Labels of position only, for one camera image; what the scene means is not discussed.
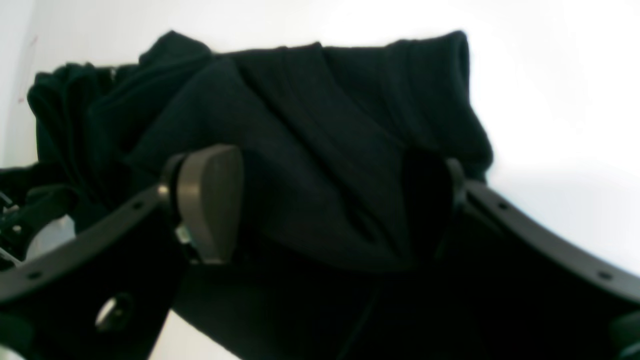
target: black fabric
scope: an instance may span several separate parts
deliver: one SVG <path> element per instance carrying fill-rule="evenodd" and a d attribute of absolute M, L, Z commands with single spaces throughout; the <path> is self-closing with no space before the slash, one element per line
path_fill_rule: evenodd
<path fill-rule="evenodd" d="M 193 269 L 176 310 L 243 359 L 348 358 L 369 317 L 385 318 L 378 302 L 395 304 L 386 276 L 419 269 L 415 242 L 442 233 L 444 224 L 416 232 L 407 220 L 407 150 L 458 158 L 478 180 L 492 162 L 468 77 L 461 32 L 230 54 L 171 32 L 137 65 L 39 74 L 28 101 L 39 157 L 62 164 L 86 206 L 105 209 L 93 220 L 154 184 L 170 156 L 240 146 L 236 265 Z M 417 331 L 419 315 L 393 326 Z M 414 358 L 434 354 L 397 341 L 388 349 L 396 346 Z"/>

